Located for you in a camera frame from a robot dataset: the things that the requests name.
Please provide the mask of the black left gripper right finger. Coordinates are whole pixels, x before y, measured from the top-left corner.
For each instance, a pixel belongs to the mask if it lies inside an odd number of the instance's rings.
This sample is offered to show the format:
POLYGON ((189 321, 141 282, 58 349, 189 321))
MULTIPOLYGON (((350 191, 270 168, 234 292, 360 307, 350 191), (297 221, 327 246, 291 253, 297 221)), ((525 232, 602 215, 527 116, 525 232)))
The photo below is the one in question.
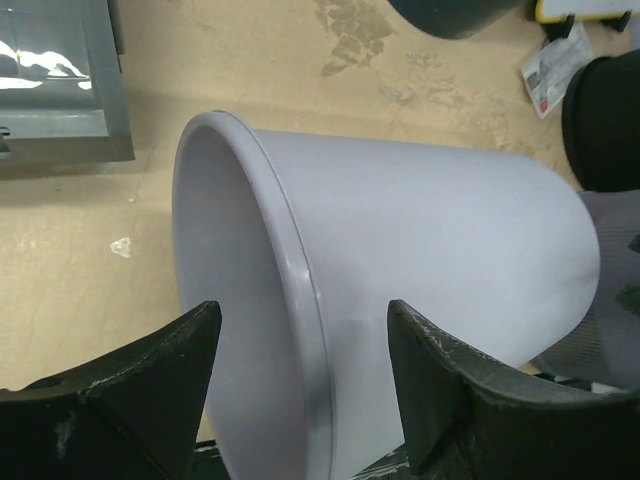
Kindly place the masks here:
POLYGON ((526 374, 449 335, 406 302, 388 344, 418 479, 636 479, 639 394, 595 394, 526 374))

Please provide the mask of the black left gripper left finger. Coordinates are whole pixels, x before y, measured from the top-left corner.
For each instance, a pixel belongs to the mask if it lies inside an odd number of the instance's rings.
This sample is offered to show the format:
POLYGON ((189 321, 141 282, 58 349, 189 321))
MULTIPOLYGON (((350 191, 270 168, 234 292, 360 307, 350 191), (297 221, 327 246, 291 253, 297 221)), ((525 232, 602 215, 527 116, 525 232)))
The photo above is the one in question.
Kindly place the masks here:
POLYGON ((222 326, 205 301, 92 361, 1 392, 4 479, 185 479, 222 326))

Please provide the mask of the grey slatted square basket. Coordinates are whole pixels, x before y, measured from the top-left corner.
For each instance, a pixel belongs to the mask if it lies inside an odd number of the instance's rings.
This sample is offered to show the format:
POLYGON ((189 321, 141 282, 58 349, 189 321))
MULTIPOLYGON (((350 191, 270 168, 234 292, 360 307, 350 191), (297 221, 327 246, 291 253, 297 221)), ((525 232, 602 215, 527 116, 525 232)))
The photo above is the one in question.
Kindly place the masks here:
POLYGON ((580 324, 533 360, 554 376, 639 387, 639 192, 583 192, 596 227, 600 279, 580 324))

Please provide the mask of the grey round plastic bin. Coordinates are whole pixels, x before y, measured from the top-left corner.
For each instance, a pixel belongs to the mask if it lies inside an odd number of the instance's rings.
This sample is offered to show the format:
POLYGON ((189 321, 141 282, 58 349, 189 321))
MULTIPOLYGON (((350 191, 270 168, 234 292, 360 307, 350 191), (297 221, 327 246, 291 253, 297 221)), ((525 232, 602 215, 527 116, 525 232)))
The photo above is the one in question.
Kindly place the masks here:
POLYGON ((520 367, 600 275, 585 204, 535 160, 225 111, 181 135, 172 222, 183 308, 222 312, 205 409, 233 479, 347 479, 403 443, 391 301, 520 367))

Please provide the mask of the grey plastic crate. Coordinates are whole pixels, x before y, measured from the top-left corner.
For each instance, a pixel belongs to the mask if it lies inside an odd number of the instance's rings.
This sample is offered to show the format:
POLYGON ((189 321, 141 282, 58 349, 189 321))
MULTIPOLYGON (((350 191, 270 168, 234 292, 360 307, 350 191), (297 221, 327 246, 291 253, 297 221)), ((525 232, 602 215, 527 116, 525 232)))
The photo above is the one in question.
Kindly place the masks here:
POLYGON ((2 164, 135 158, 116 1, 1 4, 2 164))

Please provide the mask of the black ribbed round bin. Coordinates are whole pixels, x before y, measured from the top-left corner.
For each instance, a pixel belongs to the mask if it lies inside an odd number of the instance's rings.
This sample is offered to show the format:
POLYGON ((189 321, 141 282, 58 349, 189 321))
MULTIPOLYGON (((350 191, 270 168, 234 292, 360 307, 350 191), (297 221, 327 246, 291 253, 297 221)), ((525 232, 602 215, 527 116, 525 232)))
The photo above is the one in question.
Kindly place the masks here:
POLYGON ((639 188, 639 52, 599 57, 571 79, 562 104, 565 152, 581 187, 639 188))

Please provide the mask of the dark blue round bin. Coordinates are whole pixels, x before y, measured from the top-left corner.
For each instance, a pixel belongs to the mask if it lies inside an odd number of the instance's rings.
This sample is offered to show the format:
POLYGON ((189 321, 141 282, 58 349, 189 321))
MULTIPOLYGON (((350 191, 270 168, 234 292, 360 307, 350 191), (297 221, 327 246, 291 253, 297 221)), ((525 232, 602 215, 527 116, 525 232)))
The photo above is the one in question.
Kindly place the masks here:
POLYGON ((389 0, 420 31, 446 40, 471 37, 507 14, 526 9, 524 0, 389 0))

